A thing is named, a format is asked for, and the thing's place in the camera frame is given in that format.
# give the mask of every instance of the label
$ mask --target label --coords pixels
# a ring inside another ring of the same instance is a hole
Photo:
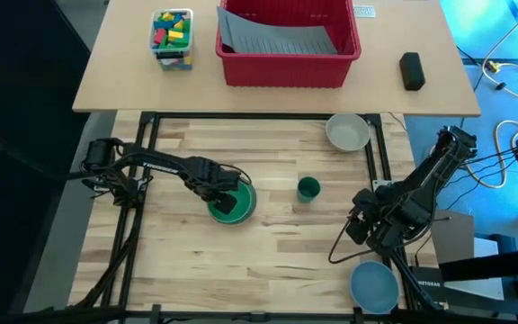
[[[147,163],[147,162],[143,162],[143,167],[154,168],[155,170],[159,170],[159,171],[163,171],[163,172],[167,172],[167,173],[172,173],[174,175],[179,173],[179,171],[173,170],[172,168],[164,167],[164,166],[156,166],[156,165],[152,165],[152,164]]]
[[[354,5],[353,10],[357,18],[375,18],[374,5]]]

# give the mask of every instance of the red plastic bin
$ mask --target red plastic bin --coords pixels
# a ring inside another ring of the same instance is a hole
[[[223,45],[216,52],[229,86],[340,87],[361,44],[351,0],[222,0],[221,6],[256,23],[325,26],[338,55],[238,54]]]

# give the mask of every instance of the wooden tabletop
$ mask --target wooden tabletop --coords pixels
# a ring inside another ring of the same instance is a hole
[[[403,179],[415,168],[408,137],[391,116],[382,118],[391,171]],[[133,141],[137,120],[138,112],[119,112],[113,136]],[[153,172],[128,308],[149,310],[159,303],[167,311],[352,312],[350,273],[361,261],[380,257],[371,253],[331,265],[327,254],[353,196],[370,180],[364,151],[333,150],[324,126],[323,121],[163,120],[156,149],[243,168],[254,181],[258,202],[246,222],[218,224],[179,178]],[[311,204],[296,200],[303,176],[322,184]],[[70,303],[81,300],[106,269],[118,217],[109,195],[96,199]],[[409,260],[423,242],[407,248]],[[364,249],[345,235],[335,258]],[[432,242],[419,259],[422,266],[437,266]],[[114,301],[120,286],[119,275]],[[402,290],[399,306],[406,307]]]
[[[376,18],[357,19],[362,55],[338,89],[225,84],[215,53],[219,0],[111,0],[74,110],[167,112],[407,113],[480,115],[438,0],[357,0]],[[166,71],[148,46],[153,11],[194,11],[193,71]],[[398,61],[421,56],[426,84],[406,91]]]

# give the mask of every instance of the container of colorful blocks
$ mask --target container of colorful blocks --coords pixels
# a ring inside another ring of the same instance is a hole
[[[165,9],[153,12],[149,48],[163,70],[193,67],[193,10]]]

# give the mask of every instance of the green bowl with gripper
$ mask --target green bowl with gripper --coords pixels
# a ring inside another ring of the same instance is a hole
[[[251,184],[239,181],[237,190],[228,191],[226,194],[231,194],[237,199],[237,203],[230,213],[219,211],[215,208],[214,202],[207,203],[209,213],[215,221],[221,224],[236,225],[244,222],[253,214],[257,205],[257,193]]]

